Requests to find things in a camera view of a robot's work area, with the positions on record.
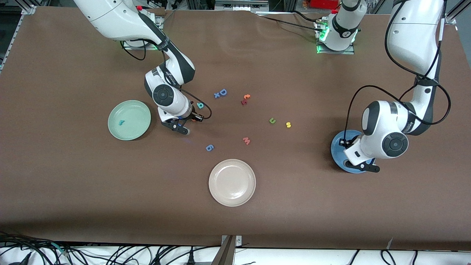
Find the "white floor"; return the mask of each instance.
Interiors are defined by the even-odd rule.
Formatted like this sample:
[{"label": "white floor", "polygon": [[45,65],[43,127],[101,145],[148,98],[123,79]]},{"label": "white floor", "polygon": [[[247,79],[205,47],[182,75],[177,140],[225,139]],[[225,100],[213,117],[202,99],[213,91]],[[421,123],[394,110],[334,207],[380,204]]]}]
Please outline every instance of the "white floor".
[{"label": "white floor", "polygon": [[[127,257],[140,250],[142,247],[135,247],[127,252],[117,260],[124,262]],[[0,253],[8,248],[0,248]],[[100,256],[110,257],[118,247],[77,247],[76,249],[82,250],[84,253]],[[127,265],[147,265],[151,258],[157,252],[158,247],[151,247],[152,252],[143,250],[134,256],[136,260],[127,262]],[[219,248],[207,248],[195,252],[196,262],[210,262],[216,256]],[[166,255],[161,265],[167,265],[169,261],[175,257],[184,254],[190,250],[190,247],[180,247],[168,255]],[[28,254],[29,250],[20,250],[19,248],[12,249],[7,253],[0,256],[0,264],[8,265],[13,262],[21,262],[21,260]],[[335,249],[273,249],[273,248],[238,248],[235,251],[234,265],[246,265],[255,262],[254,265],[347,265],[352,259],[355,250],[335,250]],[[52,262],[56,261],[54,254],[50,250],[45,250],[44,253],[51,259]],[[414,257],[413,251],[391,250],[397,265],[411,265]],[[385,254],[386,260],[393,264],[389,256]],[[70,262],[64,255],[59,257],[60,263],[69,265]],[[73,263],[81,264],[78,260],[72,259]],[[95,258],[88,258],[90,265],[105,265],[106,261]],[[183,265],[188,261],[188,255],[175,260],[171,265]],[[419,251],[416,265],[467,265],[471,263],[470,252],[449,252],[449,251]],[[355,258],[355,265],[386,265],[380,256],[379,250],[361,250]],[[41,257],[33,252],[30,257],[28,265],[43,265]]]}]

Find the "brown tabletop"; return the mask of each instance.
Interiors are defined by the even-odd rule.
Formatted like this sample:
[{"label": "brown tabletop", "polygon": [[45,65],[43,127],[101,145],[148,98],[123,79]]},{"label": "brown tabletop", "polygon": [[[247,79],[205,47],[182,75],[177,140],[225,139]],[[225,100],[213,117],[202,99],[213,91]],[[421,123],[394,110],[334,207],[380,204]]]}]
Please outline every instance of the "brown tabletop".
[{"label": "brown tabletop", "polygon": [[[392,248],[469,250],[471,79],[454,25],[445,27],[440,74],[453,99],[448,118],[410,136],[401,157],[377,161],[378,174],[349,174],[332,160],[332,138],[357,88],[400,95],[414,81],[386,56],[388,19],[366,16],[355,55],[329,55],[316,54],[312,31],[249,12],[175,12],[164,31],[196,67],[184,88],[214,112],[183,136],[160,124],[143,87],[160,52],[137,61],[78,9],[38,8],[0,74],[2,229],[187,245],[237,234],[253,247],[384,248],[394,237]],[[215,99],[222,89],[227,96]],[[152,123],[138,140],[120,141],[107,119],[130,99],[150,107]],[[350,129],[360,129],[363,109],[378,99],[389,100],[359,94]],[[441,92],[435,106],[437,119]],[[247,162],[257,178],[240,207],[220,205],[208,188],[213,167],[229,158]]]}]

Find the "red box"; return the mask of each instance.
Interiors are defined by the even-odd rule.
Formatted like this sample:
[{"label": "red box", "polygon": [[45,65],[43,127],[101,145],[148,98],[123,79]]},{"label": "red box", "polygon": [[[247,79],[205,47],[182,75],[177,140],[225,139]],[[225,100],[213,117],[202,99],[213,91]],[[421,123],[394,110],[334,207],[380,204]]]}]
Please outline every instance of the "red box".
[{"label": "red box", "polygon": [[309,6],[312,8],[335,9],[339,0],[311,0]]}]

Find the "blue plate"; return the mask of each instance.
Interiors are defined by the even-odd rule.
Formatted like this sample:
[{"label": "blue plate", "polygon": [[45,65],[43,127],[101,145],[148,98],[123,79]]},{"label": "blue plate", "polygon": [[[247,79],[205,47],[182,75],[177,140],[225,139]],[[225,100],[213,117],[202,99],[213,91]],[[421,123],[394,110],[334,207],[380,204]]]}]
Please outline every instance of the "blue plate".
[{"label": "blue plate", "polygon": [[[356,130],[347,130],[347,140],[353,139],[353,137],[360,135],[361,132]],[[345,160],[347,160],[347,156],[343,153],[345,150],[344,146],[339,145],[340,138],[343,138],[343,131],[339,132],[332,140],[332,144],[330,145],[330,153],[332,154],[332,158],[335,163],[343,170],[349,173],[363,173],[365,171],[361,171],[355,168],[349,168],[344,165]]]}]

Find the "green plate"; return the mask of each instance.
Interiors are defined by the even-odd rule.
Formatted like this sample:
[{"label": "green plate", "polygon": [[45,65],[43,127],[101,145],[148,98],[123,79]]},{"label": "green plate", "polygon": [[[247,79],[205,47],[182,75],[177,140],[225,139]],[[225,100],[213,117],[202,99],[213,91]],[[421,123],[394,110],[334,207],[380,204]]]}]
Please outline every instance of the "green plate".
[{"label": "green plate", "polygon": [[123,141],[143,135],[150,125],[150,110],[142,102],[128,100],[114,107],[108,117],[110,133]]}]

